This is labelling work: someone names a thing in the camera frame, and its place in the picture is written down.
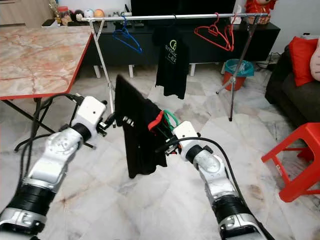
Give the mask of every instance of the television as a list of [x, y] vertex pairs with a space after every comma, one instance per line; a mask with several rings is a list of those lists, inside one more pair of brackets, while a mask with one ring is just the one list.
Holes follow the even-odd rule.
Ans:
[[131, 0], [133, 16], [231, 14], [236, 0]]

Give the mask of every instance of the black t-shirt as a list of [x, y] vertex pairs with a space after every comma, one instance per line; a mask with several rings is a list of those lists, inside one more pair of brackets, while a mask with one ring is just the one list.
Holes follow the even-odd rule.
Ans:
[[160, 46], [156, 86], [164, 87], [164, 95], [185, 98], [187, 74], [189, 72], [189, 48], [182, 35], [174, 27], [154, 30], [152, 41]]
[[115, 113], [116, 124], [124, 131], [129, 177], [133, 179], [137, 174], [151, 174], [157, 165], [166, 167], [165, 154], [155, 153], [165, 139], [148, 129], [148, 124], [157, 118], [161, 110], [120, 75], [116, 77]]

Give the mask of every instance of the red hanger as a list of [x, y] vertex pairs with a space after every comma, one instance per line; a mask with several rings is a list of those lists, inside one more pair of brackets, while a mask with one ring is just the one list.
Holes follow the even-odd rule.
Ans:
[[[194, 29], [194, 34], [198, 35], [199, 37], [203, 38], [204, 40], [208, 41], [209, 43], [211, 44], [214, 44], [216, 45], [217, 47], [219, 48], [222, 48], [226, 51], [230, 51], [232, 52], [234, 50], [234, 22], [235, 22], [235, 19], [236, 19], [236, 16], [237, 14], [234, 15], [234, 18], [233, 18], [233, 21], [231, 24], [225, 26], [224, 28], [224, 34], [222, 34], [218, 27], [217, 27], [217, 23], [219, 22], [219, 14], [217, 12], [215, 12], [214, 14], [217, 15], [217, 20], [210, 26], [198, 26]], [[199, 33], [199, 29], [207, 29], [208, 33], [212, 34], [213, 36], [215, 37], [222, 37], [223, 40], [225, 41], [225, 46], [221, 46], [220, 44], [210, 40], [209, 38], [201, 35]]]

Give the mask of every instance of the dark gray sofa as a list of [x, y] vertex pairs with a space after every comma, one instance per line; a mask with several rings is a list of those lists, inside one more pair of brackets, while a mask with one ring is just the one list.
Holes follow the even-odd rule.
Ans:
[[279, 106], [296, 127], [308, 122], [320, 122], [320, 82], [296, 86], [288, 47], [272, 72], [265, 98]]

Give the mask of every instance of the blue hanger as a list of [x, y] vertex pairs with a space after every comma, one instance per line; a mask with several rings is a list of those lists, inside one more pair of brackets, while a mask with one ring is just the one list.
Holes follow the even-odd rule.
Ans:
[[[139, 54], [141, 54], [143, 51], [142, 51], [142, 48], [140, 47], [140, 44], [138, 43], [138, 41], [132, 36], [130, 35], [130, 33], [128, 32], [128, 29], [126, 28], [127, 27], [127, 19], [125, 16], [122, 16], [124, 18], [124, 25], [123, 25], [123, 28], [122, 29], [117, 29], [115, 30], [113, 33], [112, 33], [112, 37], [119, 40], [120, 42], [122, 42], [123, 44], [127, 45], [128, 47], [132, 48], [133, 50], [135, 50], [136, 52], [138, 52]], [[129, 43], [127, 43], [126, 41], [120, 39], [119, 37], [117, 37], [117, 33], [121, 33], [125, 38], [127, 39], [132, 39], [135, 44], [136, 44], [136, 47], [135, 46], [132, 46], [130, 45]]]

